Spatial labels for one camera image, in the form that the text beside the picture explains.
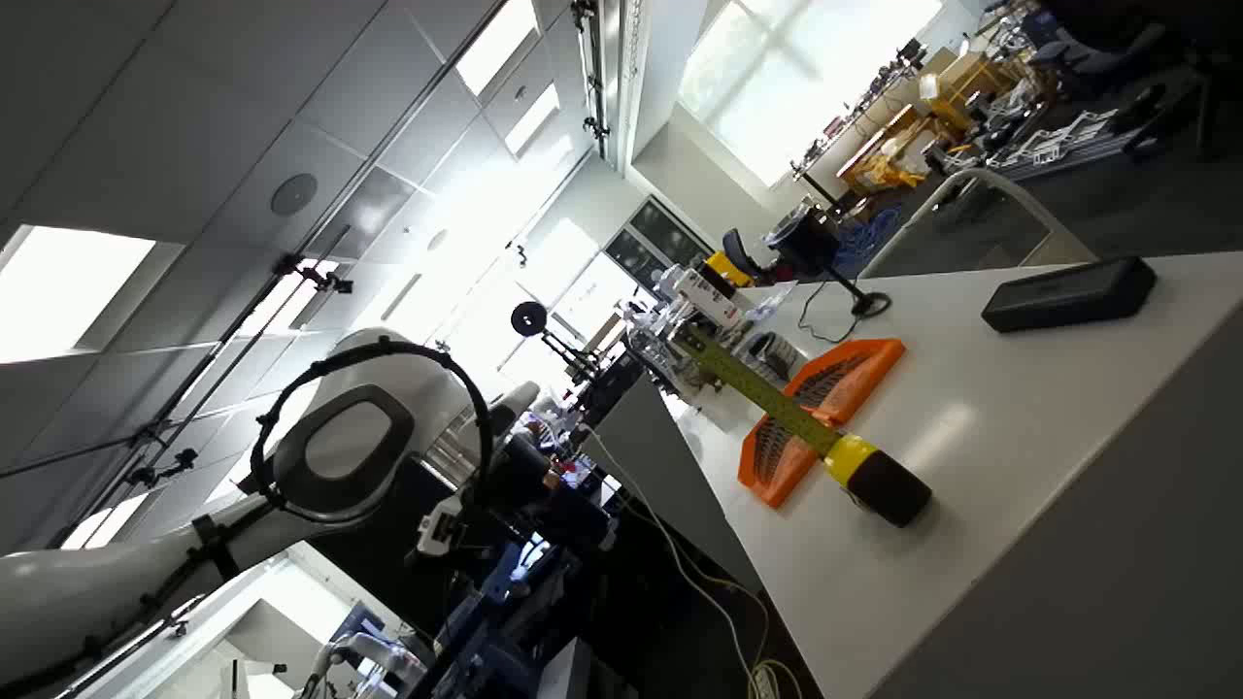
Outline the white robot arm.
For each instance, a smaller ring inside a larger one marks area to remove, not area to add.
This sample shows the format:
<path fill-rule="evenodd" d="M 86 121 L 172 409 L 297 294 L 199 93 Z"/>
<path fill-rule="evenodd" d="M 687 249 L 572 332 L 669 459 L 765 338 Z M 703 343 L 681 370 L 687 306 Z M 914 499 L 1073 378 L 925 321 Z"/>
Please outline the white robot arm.
<path fill-rule="evenodd" d="M 33 699 L 269 556 L 371 521 L 403 470 L 484 477 L 537 381 L 484 391 L 455 355 L 365 325 L 290 378 L 248 447 L 242 503 L 138 543 L 0 559 L 0 692 Z"/>

